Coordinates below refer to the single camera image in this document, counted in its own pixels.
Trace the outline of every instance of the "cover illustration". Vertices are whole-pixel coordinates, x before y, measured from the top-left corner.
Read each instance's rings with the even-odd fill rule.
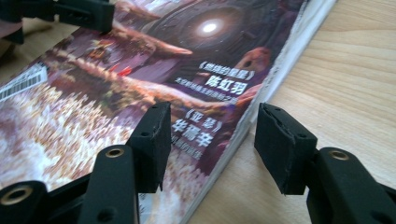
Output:
[[[147,108],[172,104],[163,192],[143,223],[179,223],[285,45],[303,0],[120,0],[108,34],[78,29],[0,89],[0,189],[49,190],[125,144]]]

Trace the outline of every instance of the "magazine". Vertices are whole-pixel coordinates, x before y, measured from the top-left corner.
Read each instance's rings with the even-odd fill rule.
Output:
[[[0,88],[0,189],[57,189],[171,103],[163,191],[142,223],[185,223],[334,1],[120,0],[108,34],[78,29]]]

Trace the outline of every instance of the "wood grain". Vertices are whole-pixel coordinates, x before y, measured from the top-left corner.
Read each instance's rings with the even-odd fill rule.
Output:
[[[37,27],[27,21],[26,27]],[[32,32],[0,81],[20,71],[76,27],[51,23]],[[318,138],[360,158],[375,179],[396,189],[396,1],[339,0],[271,104]],[[249,131],[190,223],[309,223],[305,196],[283,196]]]

